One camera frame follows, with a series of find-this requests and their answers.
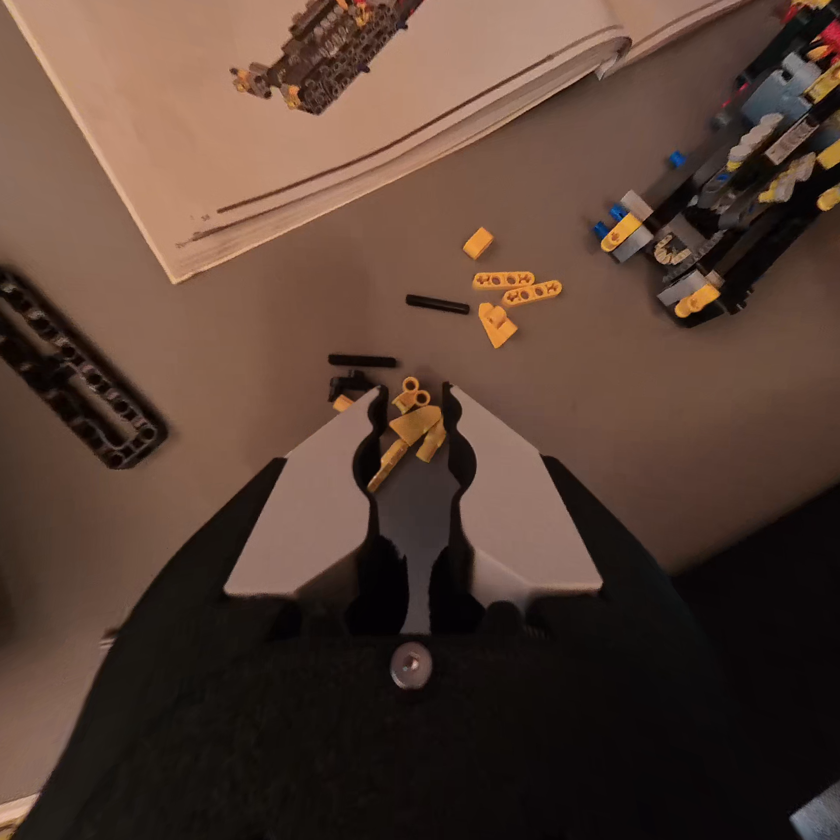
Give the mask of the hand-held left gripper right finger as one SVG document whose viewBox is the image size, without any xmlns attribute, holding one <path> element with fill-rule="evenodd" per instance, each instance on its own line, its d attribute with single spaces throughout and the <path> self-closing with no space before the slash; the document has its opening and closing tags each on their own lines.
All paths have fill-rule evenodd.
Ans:
<svg viewBox="0 0 840 840">
<path fill-rule="evenodd" d="M 444 385 L 443 419 L 457 485 L 456 586 L 483 607 L 599 592 L 602 576 L 540 452 L 457 385 Z"/>
</svg>

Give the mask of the black lego frame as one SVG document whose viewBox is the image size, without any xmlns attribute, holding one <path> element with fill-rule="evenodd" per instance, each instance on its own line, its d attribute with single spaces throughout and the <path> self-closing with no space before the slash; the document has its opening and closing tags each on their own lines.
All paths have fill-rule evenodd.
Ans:
<svg viewBox="0 0 840 840">
<path fill-rule="evenodd" d="M 160 414 L 59 309 L 1 269 L 2 361 L 108 469 L 131 469 L 169 437 Z"/>
</svg>

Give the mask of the small black lego connector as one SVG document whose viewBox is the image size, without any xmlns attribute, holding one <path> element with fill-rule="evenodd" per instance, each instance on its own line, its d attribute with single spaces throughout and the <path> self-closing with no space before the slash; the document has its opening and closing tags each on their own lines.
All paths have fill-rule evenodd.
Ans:
<svg viewBox="0 0 840 840">
<path fill-rule="evenodd" d="M 335 375 L 329 381 L 328 402 L 333 404 L 342 396 L 351 393 L 367 393 L 375 388 L 370 378 L 360 370 L 350 370 L 346 374 Z"/>
</svg>

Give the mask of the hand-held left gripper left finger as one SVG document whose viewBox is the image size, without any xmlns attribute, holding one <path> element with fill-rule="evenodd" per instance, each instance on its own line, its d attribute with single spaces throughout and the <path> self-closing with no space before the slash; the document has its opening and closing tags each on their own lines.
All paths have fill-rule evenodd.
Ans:
<svg viewBox="0 0 840 840">
<path fill-rule="evenodd" d="M 375 386 L 286 456 L 224 585 L 238 597 L 338 597 L 354 588 L 356 556 L 377 532 L 360 457 L 382 432 Z"/>
</svg>

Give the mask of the loose yellow lego beams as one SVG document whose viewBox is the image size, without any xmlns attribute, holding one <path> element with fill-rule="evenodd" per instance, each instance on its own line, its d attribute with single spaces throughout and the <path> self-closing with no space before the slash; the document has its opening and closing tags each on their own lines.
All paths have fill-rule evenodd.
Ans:
<svg viewBox="0 0 840 840">
<path fill-rule="evenodd" d="M 537 301 L 555 299 L 561 294 L 562 284 L 558 280 L 537 282 L 530 271 L 481 271 L 471 281 L 474 291 L 497 293 L 498 302 L 483 302 L 478 307 L 478 318 L 494 349 L 502 347 L 517 332 L 518 326 L 511 320 L 508 310 Z M 351 406 L 346 395 L 332 404 L 342 412 Z M 442 411 L 432 404 L 401 415 L 391 422 L 395 441 L 381 456 L 378 470 L 367 485 L 370 493 L 376 492 L 396 465 L 414 446 L 419 448 L 416 457 L 429 463 L 442 447 L 447 433 Z"/>
</svg>

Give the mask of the lego car model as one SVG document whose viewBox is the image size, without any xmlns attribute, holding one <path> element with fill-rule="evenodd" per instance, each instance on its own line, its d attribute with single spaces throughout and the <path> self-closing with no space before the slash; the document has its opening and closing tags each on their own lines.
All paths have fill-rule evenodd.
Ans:
<svg viewBox="0 0 840 840">
<path fill-rule="evenodd" d="M 646 256 L 659 304 L 691 329 L 743 310 L 755 284 L 838 206 L 838 2 L 789 2 L 780 32 L 736 77 L 713 134 L 593 227 L 617 264 Z"/>
</svg>

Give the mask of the lego instruction booklet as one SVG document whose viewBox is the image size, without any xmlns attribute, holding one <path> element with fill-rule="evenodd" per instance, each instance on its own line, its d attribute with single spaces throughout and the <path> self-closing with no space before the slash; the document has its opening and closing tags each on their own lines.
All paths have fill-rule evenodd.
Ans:
<svg viewBox="0 0 840 840">
<path fill-rule="evenodd" d="M 176 284 L 742 2 L 4 5 Z"/>
</svg>

